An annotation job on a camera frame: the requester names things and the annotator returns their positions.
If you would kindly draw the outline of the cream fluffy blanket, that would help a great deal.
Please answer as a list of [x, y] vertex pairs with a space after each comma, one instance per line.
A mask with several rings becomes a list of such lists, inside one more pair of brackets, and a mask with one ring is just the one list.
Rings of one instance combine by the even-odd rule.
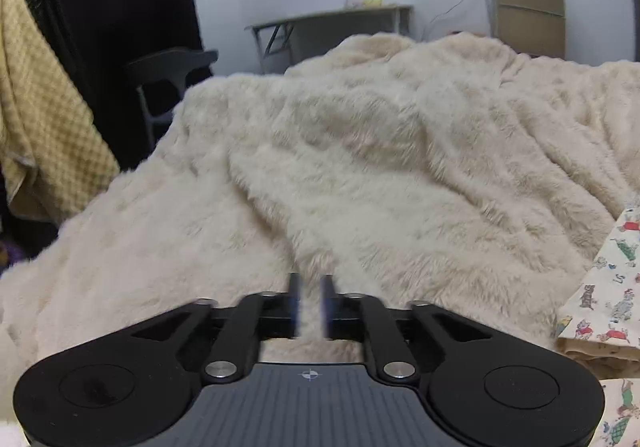
[[210, 297], [303, 280], [268, 360], [352, 360], [321, 337], [322, 276], [550, 346], [639, 195], [639, 67], [488, 38], [358, 36], [280, 76], [200, 83], [152, 156], [1, 278], [1, 441], [37, 360]]

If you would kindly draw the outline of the yellow checkered towel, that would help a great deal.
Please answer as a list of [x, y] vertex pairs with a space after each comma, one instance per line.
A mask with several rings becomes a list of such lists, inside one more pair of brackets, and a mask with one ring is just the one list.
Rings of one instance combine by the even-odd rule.
[[118, 174], [92, 111], [26, 0], [1, 0], [1, 175], [9, 209], [58, 225]]

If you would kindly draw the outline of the black curtain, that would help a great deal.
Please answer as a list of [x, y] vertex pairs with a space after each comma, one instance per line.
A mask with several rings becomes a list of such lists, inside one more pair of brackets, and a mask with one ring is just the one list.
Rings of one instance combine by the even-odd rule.
[[129, 64], [173, 48], [203, 47], [194, 0], [60, 0], [84, 82], [81, 95], [119, 167], [150, 153]]

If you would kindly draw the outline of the cartoon print cream garment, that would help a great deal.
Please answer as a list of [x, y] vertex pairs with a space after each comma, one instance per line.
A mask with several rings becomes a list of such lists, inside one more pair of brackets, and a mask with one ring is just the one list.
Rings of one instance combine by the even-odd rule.
[[555, 343], [600, 380], [605, 408], [593, 446], [639, 444], [639, 204], [628, 204], [558, 311]]

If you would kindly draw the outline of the black plastic chair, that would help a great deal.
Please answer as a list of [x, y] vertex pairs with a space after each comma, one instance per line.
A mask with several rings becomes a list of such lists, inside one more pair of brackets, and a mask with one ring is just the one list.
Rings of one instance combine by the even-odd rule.
[[136, 88], [151, 152], [157, 142], [155, 129], [170, 126], [172, 121], [172, 108], [160, 112], [153, 104], [162, 97], [179, 103], [189, 89], [188, 75], [196, 70], [208, 71], [209, 66], [217, 60], [216, 50], [172, 48], [142, 57], [128, 65], [128, 77]]

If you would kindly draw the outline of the grey folding table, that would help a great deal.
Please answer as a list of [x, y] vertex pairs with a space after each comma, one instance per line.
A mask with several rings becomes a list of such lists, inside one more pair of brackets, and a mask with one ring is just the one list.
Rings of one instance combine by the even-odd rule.
[[262, 74], [282, 72], [332, 50], [345, 39], [379, 32], [408, 36], [413, 6], [388, 4], [341, 8], [249, 25]]

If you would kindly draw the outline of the items on table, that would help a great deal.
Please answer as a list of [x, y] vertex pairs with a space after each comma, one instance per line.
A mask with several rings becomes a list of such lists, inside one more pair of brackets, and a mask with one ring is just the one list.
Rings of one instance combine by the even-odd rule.
[[386, 5], [385, 0], [346, 0], [345, 7], [348, 10], [361, 10], [362, 8], [380, 8]]

